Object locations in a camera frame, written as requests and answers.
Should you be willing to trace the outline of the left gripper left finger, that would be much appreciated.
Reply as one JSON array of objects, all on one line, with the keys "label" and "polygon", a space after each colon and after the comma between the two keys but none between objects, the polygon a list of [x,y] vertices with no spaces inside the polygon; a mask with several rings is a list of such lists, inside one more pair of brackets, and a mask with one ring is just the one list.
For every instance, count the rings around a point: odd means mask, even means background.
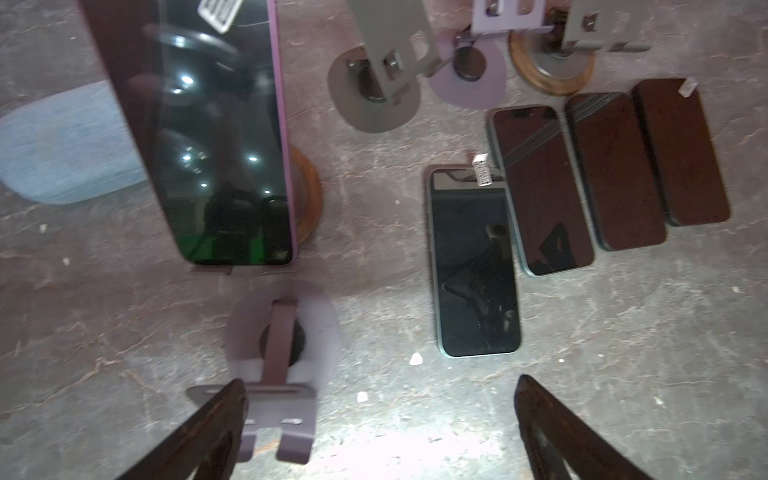
[{"label": "left gripper left finger", "polygon": [[244,382],[235,379],[200,407],[122,479],[229,479],[247,415]]}]

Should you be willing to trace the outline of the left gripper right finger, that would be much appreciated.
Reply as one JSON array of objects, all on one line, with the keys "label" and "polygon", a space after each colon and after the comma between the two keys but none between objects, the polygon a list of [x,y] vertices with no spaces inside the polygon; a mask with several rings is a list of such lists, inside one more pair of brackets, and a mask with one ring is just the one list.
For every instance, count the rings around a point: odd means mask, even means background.
[{"label": "left gripper right finger", "polygon": [[519,377],[514,407],[535,479],[649,477],[532,376]]}]

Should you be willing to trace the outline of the purple grey stand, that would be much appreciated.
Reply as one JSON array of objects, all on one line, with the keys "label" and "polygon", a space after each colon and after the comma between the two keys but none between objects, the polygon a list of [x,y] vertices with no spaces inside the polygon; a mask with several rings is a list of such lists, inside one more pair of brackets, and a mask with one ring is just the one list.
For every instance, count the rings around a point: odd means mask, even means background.
[{"label": "purple grey stand", "polygon": [[331,300],[308,281],[272,283],[236,306],[225,327],[224,350],[247,400],[239,461],[249,461],[258,433],[273,428],[281,431],[278,460],[309,461],[318,394],[334,375],[341,346]]}]

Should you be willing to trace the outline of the phone with white sticker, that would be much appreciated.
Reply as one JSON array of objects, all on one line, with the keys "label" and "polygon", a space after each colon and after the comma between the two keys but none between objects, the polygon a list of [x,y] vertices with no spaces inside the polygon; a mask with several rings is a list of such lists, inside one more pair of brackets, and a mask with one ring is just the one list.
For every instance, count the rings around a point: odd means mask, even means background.
[{"label": "phone with white sticker", "polygon": [[667,221],[721,223],[731,216],[698,82],[645,79],[632,89]]}]

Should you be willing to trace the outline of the grey round stand front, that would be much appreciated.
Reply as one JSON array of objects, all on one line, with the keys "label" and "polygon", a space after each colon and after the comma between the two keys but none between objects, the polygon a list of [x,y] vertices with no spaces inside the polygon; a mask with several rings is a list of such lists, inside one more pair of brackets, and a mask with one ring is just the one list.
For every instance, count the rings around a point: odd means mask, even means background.
[{"label": "grey round stand front", "polygon": [[505,95],[507,70],[496,43],[508,33],[542,33],[544,1],[474,1],[470,24],[436,36],[441,64],[428,83],[444,102],[470,110],[496,107]]}]

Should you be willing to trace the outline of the dark round stand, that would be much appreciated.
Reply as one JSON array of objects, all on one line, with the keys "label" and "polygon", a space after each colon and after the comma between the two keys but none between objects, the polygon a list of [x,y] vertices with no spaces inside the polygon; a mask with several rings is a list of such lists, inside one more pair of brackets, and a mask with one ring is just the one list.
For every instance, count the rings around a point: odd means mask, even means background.
[{"label": "dark round stand", "polygon": [[366,133],[409,122],[421,101],[420,76],[443,66],[421,1],[349,1],[362,44],[332,63],[327,84],[341,117]]}]

